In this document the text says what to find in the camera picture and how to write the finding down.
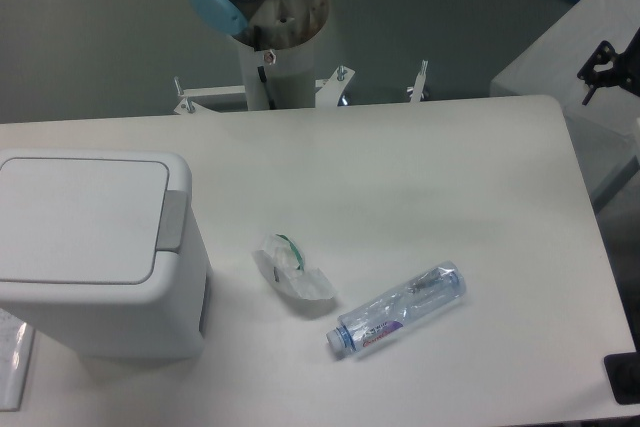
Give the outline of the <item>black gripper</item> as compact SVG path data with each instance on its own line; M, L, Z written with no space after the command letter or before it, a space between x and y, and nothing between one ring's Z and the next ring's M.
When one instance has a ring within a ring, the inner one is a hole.
M640 31L637 30L625 51L618 54L616 59L615 49L610 42L604 40L596 47L577 73L577 78L588 87L582 101L584 106L601 88L616 86L624 90L639 89L639 42Z

